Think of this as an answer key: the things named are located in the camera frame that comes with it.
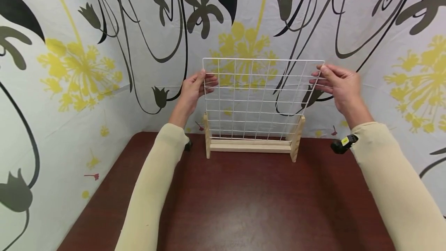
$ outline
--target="wooden base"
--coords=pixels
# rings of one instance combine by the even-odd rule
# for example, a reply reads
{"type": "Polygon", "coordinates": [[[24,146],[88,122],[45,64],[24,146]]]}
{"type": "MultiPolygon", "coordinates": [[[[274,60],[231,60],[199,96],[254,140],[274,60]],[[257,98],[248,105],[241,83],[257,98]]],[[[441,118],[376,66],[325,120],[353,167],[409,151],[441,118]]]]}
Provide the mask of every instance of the wooden base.
{"type": "Polygon", "coordinates": [[[300,137],[305,124],[305,117],[301,116],[294,128],[293,134],[286,137],[287,141],[281,140],[234,140],[234,139],[211,139],[209,131],[208,116],[203,116],[206,138],[206,158],[209,159],[211,151],[221,152],[266,152],[275,154],[290,154],[291,161],[296,162],[299,150],[300,137]]]}

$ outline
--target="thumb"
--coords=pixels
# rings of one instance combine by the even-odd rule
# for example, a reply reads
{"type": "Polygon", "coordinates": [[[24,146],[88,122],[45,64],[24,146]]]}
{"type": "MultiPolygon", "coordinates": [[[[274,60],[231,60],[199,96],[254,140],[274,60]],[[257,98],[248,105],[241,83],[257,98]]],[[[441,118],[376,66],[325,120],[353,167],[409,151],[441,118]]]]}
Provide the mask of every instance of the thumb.
{"type": "Polygon", "coordinates": [[[321,66],[321,72],[323,74],[323,77],[326,78],[328,81],[330,81],[332,84],[335,84],[338,82],[339,77],[335,75],[335,73],[329,69],[327,66],[323,65],[321,66]]]}
{"type": "Polygon", "coordinates": [[[206,72],[204,69],[202,69],[197,75],[197,79],[194,81],[192,86],[198,90],[203,84],[204,78],[206,77],[206,72]]]}

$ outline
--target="left hand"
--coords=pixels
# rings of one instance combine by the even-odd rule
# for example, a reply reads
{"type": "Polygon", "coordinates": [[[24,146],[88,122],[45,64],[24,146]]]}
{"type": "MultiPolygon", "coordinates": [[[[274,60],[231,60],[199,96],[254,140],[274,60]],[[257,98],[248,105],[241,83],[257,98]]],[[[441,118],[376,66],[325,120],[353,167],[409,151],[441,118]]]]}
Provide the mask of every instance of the left hand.
{"type": "Polygon", "coordinates": [[[185,127],[187,119],[197,107],[198,98],[204,95],[203,81],[206,83],[206,93],[213,92],[212,87],[218,85],[218,78],[212,73],[206,74],[204,69],[183,81],[181,95],[172,111],[169,123],[185,127]]]}

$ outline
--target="wooden tabletop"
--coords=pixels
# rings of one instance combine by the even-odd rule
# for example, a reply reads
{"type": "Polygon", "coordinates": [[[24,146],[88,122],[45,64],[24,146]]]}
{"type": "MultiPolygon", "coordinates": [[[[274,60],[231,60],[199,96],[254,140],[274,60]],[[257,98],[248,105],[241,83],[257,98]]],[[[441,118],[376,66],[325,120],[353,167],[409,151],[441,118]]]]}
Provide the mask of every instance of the wooden tabletop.
{"type": "MultiPolygon", "coordinates": [[[[114,250],[156,133],[130,140],[59,251],[114,250]]],[[[289,154],[212,152],[191,134],[161,215],[159,251],[395,250],[351,152],[302,139],[289,154]]]]}

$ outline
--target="beige sleeve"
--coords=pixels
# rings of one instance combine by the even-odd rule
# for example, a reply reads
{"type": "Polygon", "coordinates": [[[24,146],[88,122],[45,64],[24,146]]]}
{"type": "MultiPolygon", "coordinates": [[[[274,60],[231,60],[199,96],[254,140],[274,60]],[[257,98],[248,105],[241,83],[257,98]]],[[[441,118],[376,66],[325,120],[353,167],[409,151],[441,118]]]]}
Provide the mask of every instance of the beige sleeve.
{"type": "Polygon", "coordinates": [[[159,131],[133,189],[116,251],[156,251],[161,210],[187,142],[176,125],[159,131]]]}
{"type": "Polygon", "coordinates": [[[359,138],[356,161],[396,250],[446,250],[443,215],[387,127],[372,122],[352,133],[359,138]]]}

